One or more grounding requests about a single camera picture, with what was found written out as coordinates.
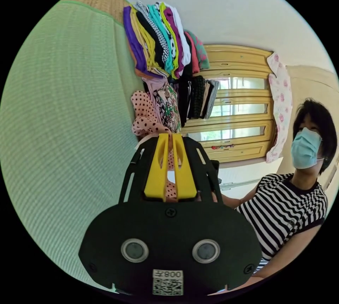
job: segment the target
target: surgical mask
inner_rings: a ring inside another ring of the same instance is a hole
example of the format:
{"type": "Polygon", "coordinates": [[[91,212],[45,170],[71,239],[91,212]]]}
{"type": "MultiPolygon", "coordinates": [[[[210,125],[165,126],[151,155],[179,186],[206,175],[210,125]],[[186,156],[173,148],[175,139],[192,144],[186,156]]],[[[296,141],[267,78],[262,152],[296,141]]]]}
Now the surgical mask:
{"type": "Polygon", "coordinates": [[[323,160],[324,158],[317,159],[321,141],[318,133],[306,127],[298,132],[291,148],[293,166],[296,169],[307,169],[315,166],[318,160],[323,160]]]}

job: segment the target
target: camera lens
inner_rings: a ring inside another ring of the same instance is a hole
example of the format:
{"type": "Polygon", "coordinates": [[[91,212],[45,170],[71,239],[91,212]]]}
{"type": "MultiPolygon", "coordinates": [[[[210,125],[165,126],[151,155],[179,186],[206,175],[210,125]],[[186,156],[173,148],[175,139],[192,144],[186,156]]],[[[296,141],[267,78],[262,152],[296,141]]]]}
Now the camera lens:
{"type": "Polygon", "coordinates": [[[140,239],[128,239],[121,246],[122,255],[132,263],[143,262],[148,257],[148,247],[140,239]]]}
{"type": "Polygon", "coordinates": [[[217,242],[211,239],[204,239],[194,245],[192,255],[199,263],[211,263],[220,254],[220,247],[217,242]]]}

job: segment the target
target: hand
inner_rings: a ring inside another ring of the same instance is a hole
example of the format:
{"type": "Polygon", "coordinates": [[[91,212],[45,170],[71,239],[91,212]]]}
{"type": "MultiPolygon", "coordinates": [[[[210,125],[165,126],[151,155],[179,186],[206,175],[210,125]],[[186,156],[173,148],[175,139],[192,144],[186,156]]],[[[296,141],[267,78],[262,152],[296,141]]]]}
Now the hand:
{"type": "Polygon", "coordinates": [[[260,282],[261,280],[263,280],[263,278],[252,276],[246,283],[244,283],[243,285],[240,285],[240,286],[236,287],[236,288],[233,289],[233,290],[228,290],[228,289],[227,289],[227,285],[226,285],[226,286],[225,286],[225,290],[219,291],[219,292],[215,292],[215,293],[211,293],[211,294],[209,294],[209,296],[213,296],[213,295],[215,295],[215,294],[222,294],[222,293],[228,293],[228,292],[240,290],[240,289],[243,289],[244,287],[247,287],[247,286],[253,285],[253,284],[255,284],[255,283],[258,283],[258,282],[260,282]]]}

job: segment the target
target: window pane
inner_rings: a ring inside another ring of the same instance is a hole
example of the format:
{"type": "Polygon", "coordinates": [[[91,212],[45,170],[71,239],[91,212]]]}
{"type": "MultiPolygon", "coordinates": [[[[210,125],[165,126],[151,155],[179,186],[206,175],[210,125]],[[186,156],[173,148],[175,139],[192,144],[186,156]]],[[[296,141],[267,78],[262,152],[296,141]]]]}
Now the window pane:
{"type": "Polygon", "coordinates": [[[267,79],[229,77],[220,80],[219,90],[230,89],[260,89],[267,90],[267,79]]]}
{"type": "Polygon", "coordinates": [[[230,116],[231,105],[216,105],[213,106],[211,117],[230,116]]]}
{"type": "Polygon", "coordinates": [[[224,139],[259,136],[264,134],[264,126],[245,127],[243,129],[215,130],[189,133],[188,137],[198,142],[219,141],[224,139]]]}
{"type": "Polygon", "coordinates": [[[211,117],[267,113],[267,104],[234,104],[234,105],[215,105],[213,106],[211,117]]]}

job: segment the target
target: qr code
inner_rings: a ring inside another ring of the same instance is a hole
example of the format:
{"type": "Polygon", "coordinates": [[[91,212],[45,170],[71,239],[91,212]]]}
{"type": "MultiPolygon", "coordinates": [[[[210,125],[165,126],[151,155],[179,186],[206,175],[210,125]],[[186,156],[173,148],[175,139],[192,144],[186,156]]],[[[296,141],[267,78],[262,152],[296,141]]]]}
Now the qr code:
{"type": "Polygon", "coordinates": [[[153,279],[153,294],[160,296],[182,296],[183,279],[153,279]]]}

